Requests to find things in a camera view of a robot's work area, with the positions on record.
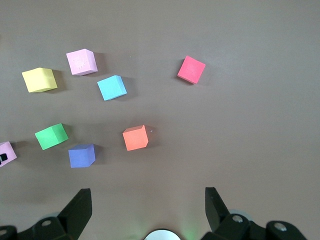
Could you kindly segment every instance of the brown table surface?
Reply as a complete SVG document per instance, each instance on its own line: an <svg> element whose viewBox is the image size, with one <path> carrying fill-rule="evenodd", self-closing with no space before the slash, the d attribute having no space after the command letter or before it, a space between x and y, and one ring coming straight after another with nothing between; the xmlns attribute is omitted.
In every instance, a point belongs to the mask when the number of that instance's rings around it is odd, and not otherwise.
<svg viewBox="0 0 320 240"><path fill-rule="evenodd" d="M22 231L91 188L81 240L140 240L169 228L210 230L205 187L265 226L320 223L319 0L2 0L0 141L18 158L0 168L0 225ZM98 72L71 75L66 53L95 53ZM189 55L198 84L177 78ZM22 72L54 70L57 89L28 93ZM103 101L119 75L127 94ZM69 140L42 150L35 133L63 123ZM147 148L122 132L152 127ZM68 149L95 144L89 168Z"/></svg>

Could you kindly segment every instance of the light purple cube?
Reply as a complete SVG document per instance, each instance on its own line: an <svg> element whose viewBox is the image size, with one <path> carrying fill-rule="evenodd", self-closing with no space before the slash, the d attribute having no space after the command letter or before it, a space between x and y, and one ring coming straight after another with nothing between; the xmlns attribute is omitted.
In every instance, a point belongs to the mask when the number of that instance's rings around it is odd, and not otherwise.
<svg viewBox="0 0 320 240"><path fill-rule="evenodd" d="M5 141L0 143L0 168L16 159L17 156L10 142Z"/></svg>
<svg viewBox="0 0 320 240"><path fill-rule="evenodd" d="M98 72L95 55L92 51L81 49L66 54L72 75L83 76Z"/></svg>

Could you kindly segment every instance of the pink cube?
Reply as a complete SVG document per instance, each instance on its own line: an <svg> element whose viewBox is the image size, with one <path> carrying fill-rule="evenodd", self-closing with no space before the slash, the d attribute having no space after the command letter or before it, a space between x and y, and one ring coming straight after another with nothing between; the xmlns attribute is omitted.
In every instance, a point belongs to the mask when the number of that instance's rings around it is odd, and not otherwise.
<svg viewBox="0 0 320 240"><path fill-rule="evenodd" d="M190 56L186 56L178 73L178 77L192 84L197 84L205 66L204 63Z"/></svg>
<svg viewBox="0 0 320 240"><path fill-rule="evenodd" d="M92 51L81 49L66 54L72 75L83 76L98 72L95 55Z"/></svg>
<svg viewBox="0 0 320 240"><path fill-rule="evenodd" d="M10 142L1 142L0 143L0 168L16 159L17 156L10 144Z"/></svg>

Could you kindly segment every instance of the cyan cube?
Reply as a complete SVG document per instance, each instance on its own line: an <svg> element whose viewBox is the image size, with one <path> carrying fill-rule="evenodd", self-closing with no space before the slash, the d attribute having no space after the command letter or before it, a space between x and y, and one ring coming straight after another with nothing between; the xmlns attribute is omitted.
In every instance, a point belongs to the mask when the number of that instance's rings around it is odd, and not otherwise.
<svg viewBox="0 0 320 240"><path fill-rule="evenodd" d="M127 94L127 90L121 76L114 75L98 81L103 100L111 100Z"/></svg>

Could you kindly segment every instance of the orange cube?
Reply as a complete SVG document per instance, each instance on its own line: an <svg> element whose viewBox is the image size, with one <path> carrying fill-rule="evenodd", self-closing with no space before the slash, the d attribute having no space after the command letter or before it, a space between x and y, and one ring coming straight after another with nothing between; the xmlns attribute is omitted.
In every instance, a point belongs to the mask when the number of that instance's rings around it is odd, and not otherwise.
<svg viewBox="0 0 320 240"><path fill-rule="evenodd" d="M128 151L145 148L149 142L145 125L127 128L122 135Z"/></svg>

